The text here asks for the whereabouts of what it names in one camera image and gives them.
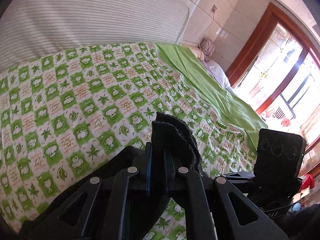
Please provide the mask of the black fleece pants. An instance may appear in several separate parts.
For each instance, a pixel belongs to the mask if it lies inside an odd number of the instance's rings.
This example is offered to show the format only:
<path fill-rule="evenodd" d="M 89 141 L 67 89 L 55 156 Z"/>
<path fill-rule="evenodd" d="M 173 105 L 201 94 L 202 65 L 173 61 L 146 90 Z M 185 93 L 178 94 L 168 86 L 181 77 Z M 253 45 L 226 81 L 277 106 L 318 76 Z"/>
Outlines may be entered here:
<path fill-rule="evenodd" d="M 186 167 L 196 171 L 202 177 L 208 177 L 202 168 L 202 157 L 192 131 L 183 120 L 157 112 L 152 122 L 151 142 L 153 146 L 168 153 L 175 168 Z"/>

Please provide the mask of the purple white pillow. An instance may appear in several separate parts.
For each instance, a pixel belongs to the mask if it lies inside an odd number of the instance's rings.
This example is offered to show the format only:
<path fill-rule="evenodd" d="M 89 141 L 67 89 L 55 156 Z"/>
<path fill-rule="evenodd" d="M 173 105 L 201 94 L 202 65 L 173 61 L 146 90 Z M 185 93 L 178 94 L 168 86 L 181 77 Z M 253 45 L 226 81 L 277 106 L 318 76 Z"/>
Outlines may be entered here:
<path fill-rule="evenodd" d="M 234 94 L 234 90 L 231 87 L 229 79 L 227 78 L 225 72 L 220 67 L 220 65 L 211 59 L 215 45 L 214 43 L 204 38 L 198 47 L 185 46 L 191 50 L 195 57 L 200 61 L 204 69 L 208 74 L 225 90 Z"/>

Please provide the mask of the striped white mattress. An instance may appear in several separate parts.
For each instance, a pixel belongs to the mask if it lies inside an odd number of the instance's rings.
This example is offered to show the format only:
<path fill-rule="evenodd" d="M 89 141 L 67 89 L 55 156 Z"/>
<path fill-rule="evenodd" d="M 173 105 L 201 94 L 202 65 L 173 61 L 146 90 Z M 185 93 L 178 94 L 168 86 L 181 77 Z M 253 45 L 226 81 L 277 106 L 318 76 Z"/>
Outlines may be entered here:
<path fill-rule="evenodd" d="M 181 0 L 1 0 L 1 69 L 94 44 L 179 44 L 188 20 Z"/>

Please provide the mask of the plain green sheet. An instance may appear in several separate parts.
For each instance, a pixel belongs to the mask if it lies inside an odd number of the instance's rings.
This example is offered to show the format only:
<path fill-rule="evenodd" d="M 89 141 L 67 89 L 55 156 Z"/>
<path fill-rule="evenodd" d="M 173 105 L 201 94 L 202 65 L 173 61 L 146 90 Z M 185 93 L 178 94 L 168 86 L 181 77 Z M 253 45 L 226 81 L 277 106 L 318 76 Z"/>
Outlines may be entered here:
<path fill-rule="evenodd" d="M 189 48 L 164 43 L 155 43 L 154 46 L 159 58 L 183 75 L 186 83 L 197 91 L 200 98 L 214 107 L 221 121 L 236 126 L 245 133 L 249 148 L 255 151 L 260 129 L 267 128 L 267 124 L 257 113 L 217 83 Z"/>

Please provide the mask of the green frog patterned bedsheet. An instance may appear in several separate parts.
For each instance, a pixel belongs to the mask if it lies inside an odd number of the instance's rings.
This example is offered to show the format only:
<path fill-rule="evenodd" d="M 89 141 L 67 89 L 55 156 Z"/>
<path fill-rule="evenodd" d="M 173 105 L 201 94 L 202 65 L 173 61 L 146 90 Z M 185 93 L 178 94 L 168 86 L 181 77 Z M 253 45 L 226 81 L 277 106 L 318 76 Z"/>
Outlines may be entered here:
<path fill-rule="evenodd" d="M 192 131 L 211 177 L 251 171 L 256 152 L 154 43 L 63 50 L 1 71 L 1 215 L 18 232 L 125 146 L 151 140 L 157 112 Z"/>

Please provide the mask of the red wooden window frame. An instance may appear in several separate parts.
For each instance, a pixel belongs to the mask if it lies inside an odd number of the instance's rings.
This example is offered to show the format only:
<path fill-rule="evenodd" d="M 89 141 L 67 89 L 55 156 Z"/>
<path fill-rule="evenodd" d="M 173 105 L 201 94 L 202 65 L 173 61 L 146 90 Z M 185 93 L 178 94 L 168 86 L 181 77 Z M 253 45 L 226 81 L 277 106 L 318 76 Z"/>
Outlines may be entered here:
<path fill-rule="evenodd" d="M 301 27 L 270 3 L 227 77 L 270 129 L 306 139 L 301 173 L 319 176 L 319 51 Z"/>

